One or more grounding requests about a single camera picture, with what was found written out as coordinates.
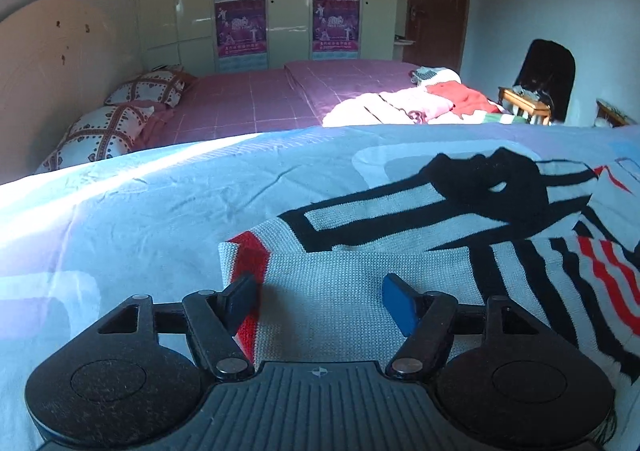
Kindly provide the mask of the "striped knit sweater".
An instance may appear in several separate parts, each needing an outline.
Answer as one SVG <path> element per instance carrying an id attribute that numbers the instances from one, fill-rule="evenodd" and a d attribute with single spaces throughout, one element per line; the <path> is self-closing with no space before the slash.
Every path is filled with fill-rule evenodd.
<path id="1" fill-rule="evenodd" d="M 506 296 L 625 387 L 639 377 L 639 167 L 435 156 L 413 176 L 292 209 L 219 247 L 253 275 L 238 338 L 255 362 L 385 362 L 401 333 L 386 275 L 481 305 Z"/>

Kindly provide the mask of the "pile of colourful clothes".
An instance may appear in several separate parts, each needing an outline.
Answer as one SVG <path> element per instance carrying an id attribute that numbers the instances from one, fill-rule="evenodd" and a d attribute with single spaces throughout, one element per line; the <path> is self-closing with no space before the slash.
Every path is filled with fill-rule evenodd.
<path id="1" fill-rule="evenodd" d="M 523 124 L 477 90 L 462 84 L 449 68 L 419 67 L 396 91 L 370 91 L 348 96 L 322 114 L 324 127 L 373 125 Z"/>

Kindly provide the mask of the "light blue patterned quilt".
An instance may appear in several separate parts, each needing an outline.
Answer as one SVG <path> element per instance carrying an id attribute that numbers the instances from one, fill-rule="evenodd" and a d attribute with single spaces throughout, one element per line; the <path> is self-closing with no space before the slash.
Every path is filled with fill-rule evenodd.
<path id="1" fill-rule="evenodd" d="M 385 362 L 250 359 L 251 377 L 215 385 L 186 423 L 131 449 L 44 442 L 28 413 L 32 371 L 126 299 L 178 303 L 238 281 L 222 277 L 225 241 L 289 210 L 409 178 L 437 155 L 468 158 L 498 148 L 590 167 L 628 158 L 639 167 L 634 127 L 317 127 L 156 148 L 3 185 L 2 448 L 637 449 L 639 377 L 618 387 L 585 353 L 615 391 L 613 425 L 599 449 L 472 442 L 436 411 L 423 386 L 386 375 L 394 355 Z"/>

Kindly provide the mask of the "near patterned pillow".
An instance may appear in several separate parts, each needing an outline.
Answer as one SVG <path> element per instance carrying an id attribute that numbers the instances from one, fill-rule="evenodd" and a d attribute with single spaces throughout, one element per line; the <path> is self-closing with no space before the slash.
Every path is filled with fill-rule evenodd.
<path id="1" fill-rule="evenodd" d="M 99 162 L 130 153 L 154 107 L 119 104 L 102 106 L 79 117 L 44 159 L 37 174 Z"/>

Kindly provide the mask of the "patterned pillow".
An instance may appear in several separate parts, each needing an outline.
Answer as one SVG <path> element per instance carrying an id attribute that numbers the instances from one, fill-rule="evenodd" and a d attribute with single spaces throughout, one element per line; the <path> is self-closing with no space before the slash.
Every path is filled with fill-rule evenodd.
<path id="1" fill-rule="evenodd" d="M 119 105 L 137 101 L 176 107 L 196 78 L 181 65 L 162 65 L 120 84 L 104 101 Z"/>
<path id="2" fill-rule="evenodd" d="M 37 174 L 99 162 L 130 153 L 154 107 L 119 104 L 102 106 L 79 117 L 44 159 Z"/>

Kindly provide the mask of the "wooden side furniture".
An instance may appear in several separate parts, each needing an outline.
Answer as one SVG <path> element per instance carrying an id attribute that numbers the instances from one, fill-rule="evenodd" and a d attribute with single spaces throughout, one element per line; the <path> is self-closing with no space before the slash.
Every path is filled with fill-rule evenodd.
<path id="1" fill-rule="evenodd" d="M 513 114 L 524 117 L 529 124 L 543 126 L 551 124 L 551 107 L 548 104 L 529 99 L 511 88 L 498 89 L 498 103 L 509 104 Z"/>

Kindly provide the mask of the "far patterned pillow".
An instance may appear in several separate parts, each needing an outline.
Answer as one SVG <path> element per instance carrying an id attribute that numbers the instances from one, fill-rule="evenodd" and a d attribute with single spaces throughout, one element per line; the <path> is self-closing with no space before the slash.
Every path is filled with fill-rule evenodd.
<path id="1" fill-rule="evenodd" d="M 119 105 L 137 101 L 176 107 L 196 78 L 181 65 L 162 65 L 120 84 L 104 101 Z"/>

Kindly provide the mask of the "black draped chair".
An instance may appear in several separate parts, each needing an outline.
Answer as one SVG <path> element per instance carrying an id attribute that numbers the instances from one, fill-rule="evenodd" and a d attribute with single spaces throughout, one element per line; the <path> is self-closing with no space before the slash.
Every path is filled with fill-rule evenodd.
<path id="1" fill-rule="evenodd" d="M 551 119 L 565 122 L 576 75 L 574 55 L 557 42 L 535 39 L 530 44 L 514 88 L 536 94 L 550 107 Z"/>

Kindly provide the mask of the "pink checked bedsheet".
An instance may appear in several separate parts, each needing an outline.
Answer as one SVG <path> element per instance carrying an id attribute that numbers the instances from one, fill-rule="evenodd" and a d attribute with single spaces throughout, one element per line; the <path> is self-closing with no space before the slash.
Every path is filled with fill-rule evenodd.
<path id="1" fill-rule="evenodd" d="M 200 77 L 176 107 L 154 112 L 134 149 L 329 125 L 335 107 L 346 108 L 349 124 L 364 124 L 357 107 L 410 88 L 415 69 L 400 61 L 295 61 L 273 70 Z"/>

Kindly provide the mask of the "beige rounded headboard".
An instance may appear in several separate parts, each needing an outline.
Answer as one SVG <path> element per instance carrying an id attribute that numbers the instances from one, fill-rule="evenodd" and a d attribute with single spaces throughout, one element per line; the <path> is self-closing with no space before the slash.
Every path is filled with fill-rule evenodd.
<path id="1" fill-rule="evenodd" d="M 141 67 L 138 2 L 36 0 L 1 22 L 1 181 L 33 174 Z"/>

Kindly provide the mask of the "lower left magenta poster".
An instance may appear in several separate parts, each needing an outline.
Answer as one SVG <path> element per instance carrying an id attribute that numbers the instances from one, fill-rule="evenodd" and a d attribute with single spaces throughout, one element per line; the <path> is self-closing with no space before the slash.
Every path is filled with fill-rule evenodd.
<path id="1" fill-rule="evenodd" d="M 266 0 L 215 4 L 218 70 L 242 73 L 268 67 Z"/>

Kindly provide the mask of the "lower right magenta poster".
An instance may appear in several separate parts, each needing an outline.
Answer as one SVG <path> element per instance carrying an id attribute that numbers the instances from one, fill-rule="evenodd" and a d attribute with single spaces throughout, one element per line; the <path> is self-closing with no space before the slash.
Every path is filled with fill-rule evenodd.
<path id="1" fill-rule="evenodd" d="M 311 59 L 359 58 L 360 0 L 314 0 Z"/>

